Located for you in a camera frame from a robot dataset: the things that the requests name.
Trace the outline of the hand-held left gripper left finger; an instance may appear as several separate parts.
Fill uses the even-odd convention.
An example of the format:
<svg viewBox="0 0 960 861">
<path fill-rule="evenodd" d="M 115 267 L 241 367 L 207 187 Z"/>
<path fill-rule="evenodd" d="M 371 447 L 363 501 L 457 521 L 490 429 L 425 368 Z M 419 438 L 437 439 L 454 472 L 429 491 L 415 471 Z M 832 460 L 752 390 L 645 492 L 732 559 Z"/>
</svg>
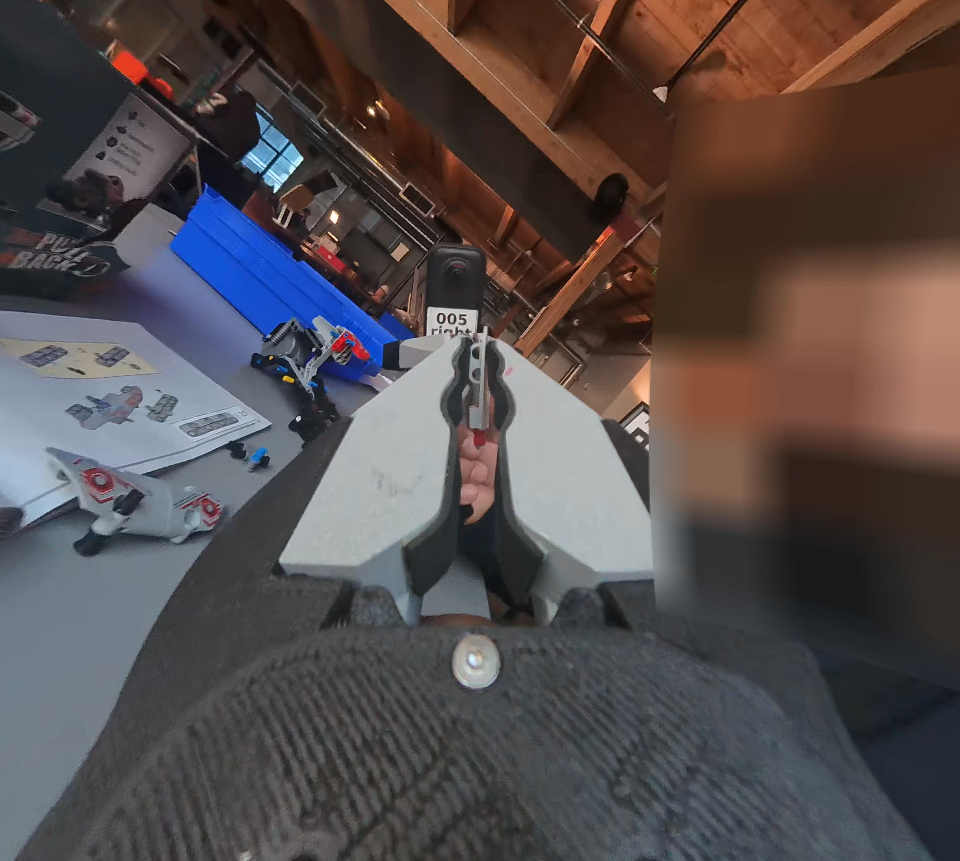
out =
<svg viewBox="0 0 960 861">
<path fill-rule="evenodd" d="M 457 552 L 461 421 L 462 341 L 449 339 L 348 420 L 283 572 L 381 588 L 417 625 Z"/>
</svg>

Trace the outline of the grey lego piece red pin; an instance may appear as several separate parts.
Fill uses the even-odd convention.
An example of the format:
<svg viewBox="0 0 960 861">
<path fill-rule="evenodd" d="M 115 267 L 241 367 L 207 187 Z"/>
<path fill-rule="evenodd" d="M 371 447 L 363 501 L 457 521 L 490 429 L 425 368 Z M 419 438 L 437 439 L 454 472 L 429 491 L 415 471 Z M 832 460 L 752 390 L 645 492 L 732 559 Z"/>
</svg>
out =
<svg viewBox="0 0 960 861">
<path fill-rule="evenodd" d="M 489 328 L 486 326 L 471 340 L 462 395 L 462 421 L 477 449 L 486 446 L 490 428 L 491 395 L 487 369 L 489 341 Z"/>
</svg>

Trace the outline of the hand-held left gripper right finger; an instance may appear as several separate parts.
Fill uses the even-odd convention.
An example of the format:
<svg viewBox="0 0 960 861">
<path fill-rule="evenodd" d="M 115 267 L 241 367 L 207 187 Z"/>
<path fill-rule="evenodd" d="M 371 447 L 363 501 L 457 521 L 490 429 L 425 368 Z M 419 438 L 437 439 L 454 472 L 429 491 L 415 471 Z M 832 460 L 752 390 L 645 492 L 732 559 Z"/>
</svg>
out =
<svg viewBox="0 0 960 861">
<path fill-rule="evenodd" d="M 649 459 L 508 344 L 487 344 L 498 435 L 493 536 L 515 606 L 548 625 L 574 590 L 654 577 Z"/>
</svg>

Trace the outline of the black lego box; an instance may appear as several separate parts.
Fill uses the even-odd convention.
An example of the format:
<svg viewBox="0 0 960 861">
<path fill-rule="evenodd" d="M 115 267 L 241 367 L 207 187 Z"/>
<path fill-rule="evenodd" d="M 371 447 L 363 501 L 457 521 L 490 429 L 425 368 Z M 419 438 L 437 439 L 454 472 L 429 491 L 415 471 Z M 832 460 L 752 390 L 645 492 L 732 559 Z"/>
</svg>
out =
<svg viewBox="0 0 960 861">
<path fill-rule="evenodd" d="M 129 266 L 115 243 L 196 133 L 39 0 L 1 0 L 1 291 L 62 301 Z"/>
</svg>

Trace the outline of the part-built lego chassis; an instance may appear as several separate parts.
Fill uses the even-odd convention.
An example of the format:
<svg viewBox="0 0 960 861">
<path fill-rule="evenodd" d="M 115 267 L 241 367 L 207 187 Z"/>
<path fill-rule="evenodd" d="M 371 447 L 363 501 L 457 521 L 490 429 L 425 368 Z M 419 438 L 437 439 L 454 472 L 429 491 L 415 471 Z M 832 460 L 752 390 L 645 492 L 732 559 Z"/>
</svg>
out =
<svg viewBox="0 0 960 861">
<path fill-rule="evenodd" d="M 289 386 L 297 397 L 298 412 L 289 430 L 306 446 L 324 434 L 341 415 L 321 377 L 331 362 L 346 367 L 371 363 L 371 354 L 353 332 L 317 316 L 311 326 L 296 318 L 278 324 L 261 339 L 260 350 L 249 357 L 251 368 Z"/>
</svg>

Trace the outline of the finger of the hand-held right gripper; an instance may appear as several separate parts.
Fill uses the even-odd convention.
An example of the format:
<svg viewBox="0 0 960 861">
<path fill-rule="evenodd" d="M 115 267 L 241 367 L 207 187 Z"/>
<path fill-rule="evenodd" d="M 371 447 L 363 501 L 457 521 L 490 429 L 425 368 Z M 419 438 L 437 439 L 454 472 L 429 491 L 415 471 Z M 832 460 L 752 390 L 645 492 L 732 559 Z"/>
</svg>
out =
<svg viewBox="0 0 960 861">
<path fill-rule="evenodd" d="M 382 370 L 397 373 L 410 371 L 450 340 L 450 335 L 431 335 L 385 343 L 382 350 Z"/>
</svg>

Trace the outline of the lego instruction booklet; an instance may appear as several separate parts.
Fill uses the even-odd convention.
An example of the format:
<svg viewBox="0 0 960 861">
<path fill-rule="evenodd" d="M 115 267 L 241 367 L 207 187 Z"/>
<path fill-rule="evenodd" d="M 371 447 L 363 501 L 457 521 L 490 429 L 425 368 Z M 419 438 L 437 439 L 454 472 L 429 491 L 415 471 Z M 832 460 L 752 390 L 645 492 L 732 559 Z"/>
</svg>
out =
<svg viewBox="0 0 960 861">
<path fill-rule="evenodd" d="M 153 474 L 270 420 L 133 322 L 1 313 L 1 490 L 24 526 L 71 503 L 48 448 Z"/>
</svg>

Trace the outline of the blue plastic bin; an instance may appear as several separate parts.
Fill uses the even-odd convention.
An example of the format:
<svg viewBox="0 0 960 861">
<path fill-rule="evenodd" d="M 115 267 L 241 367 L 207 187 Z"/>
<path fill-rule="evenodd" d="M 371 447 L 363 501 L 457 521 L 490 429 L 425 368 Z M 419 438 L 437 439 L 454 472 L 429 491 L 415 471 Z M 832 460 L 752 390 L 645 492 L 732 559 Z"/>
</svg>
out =
<svg viewBox="0 0 960 861">
<path fill-rule="evenodd" d="M 203 189 L 171 250 L 262 335 L 291 319 L 311 327 L 318 316 L 350 330 L 370 360 L 327 362 L 321 368 L 325 375 L 352 382 L 373 377 L 382 367 L 383 347 L 413 337 L 389 314 L 368 315 L 210 187 Z"/>
</svg>

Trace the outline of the person's right hand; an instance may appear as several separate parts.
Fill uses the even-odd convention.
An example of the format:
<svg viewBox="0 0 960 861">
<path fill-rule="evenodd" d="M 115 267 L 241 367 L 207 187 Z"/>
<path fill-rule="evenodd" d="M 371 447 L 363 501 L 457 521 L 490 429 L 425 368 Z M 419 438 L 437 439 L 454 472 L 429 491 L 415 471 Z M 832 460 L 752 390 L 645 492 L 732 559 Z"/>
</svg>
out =
<svg viewBox="0 0 960 861">
<path fill-rule="evenodd" d="M 460 508 L 462 524 L 471 526 L 483 519 L 494 506 L 498 467 L 498 432 L 490 428 L 482 445 L 474 441 L 474 430 L 458 427 L 461 472 Z"/>
</svg>

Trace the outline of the grey lego wing red print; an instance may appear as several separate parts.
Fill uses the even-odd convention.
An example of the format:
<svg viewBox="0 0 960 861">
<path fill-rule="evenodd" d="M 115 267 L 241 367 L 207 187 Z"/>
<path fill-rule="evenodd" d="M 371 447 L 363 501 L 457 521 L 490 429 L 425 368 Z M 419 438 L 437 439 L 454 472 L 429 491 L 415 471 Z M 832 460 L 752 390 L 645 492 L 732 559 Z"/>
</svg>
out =
<svg viewBox="0 0 960 861">
<path fill-rule="evenodd" d="M 104 541 L 126 533 L 181 544 L 196 533 L 214 530 L 224 517 L 222 503 L 197 487 L 113 468 L 63 449 L 48 447 L 46 453 L 78 507 L 94 516 L 87 532 L 96 532 Z M 113 513 L 113 503 L 131 488 L 144 492 L 145 498 L 132 516 L 122 519 Z"/>
</svg>

